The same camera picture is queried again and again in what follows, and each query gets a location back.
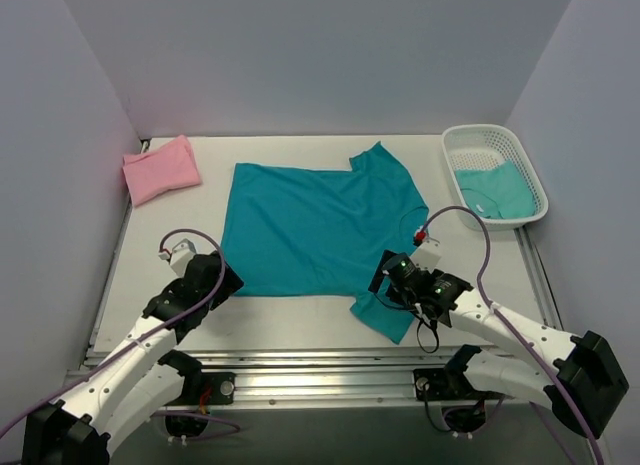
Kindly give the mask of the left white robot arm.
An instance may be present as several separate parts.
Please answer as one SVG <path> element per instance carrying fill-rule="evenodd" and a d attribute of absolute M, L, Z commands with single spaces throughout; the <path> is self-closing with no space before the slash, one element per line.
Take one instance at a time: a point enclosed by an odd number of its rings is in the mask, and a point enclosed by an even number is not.
<path fill-rule="evenodd" d="M 160 408 L 211 395 L 201 363 L 176 347 L 244 282 L 216 252 L 189 253 L 176 275 L 92 376 L 28 414 L 22 463 L 107 464 Z"/>

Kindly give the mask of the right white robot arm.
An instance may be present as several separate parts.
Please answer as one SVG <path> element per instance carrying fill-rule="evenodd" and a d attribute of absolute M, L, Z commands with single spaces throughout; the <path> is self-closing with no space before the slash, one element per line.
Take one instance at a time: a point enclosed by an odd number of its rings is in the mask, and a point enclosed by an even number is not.
<path fill-rule="evenodd" d="M 497 357 L 462 346 L 443 375 L 455 397 L 473 391 L 509 395 L 550 409 L 585 438 L 600 438 L 629 389 L 609 342 L 593 331 L 578 336 L 487 304 L 469 282 L 421 267 L 405 253 L 382 253 L 370 291 L 377 292 L 384 281 L 393 303 L 431 325 L 470 333 L 503 351 Z"/>

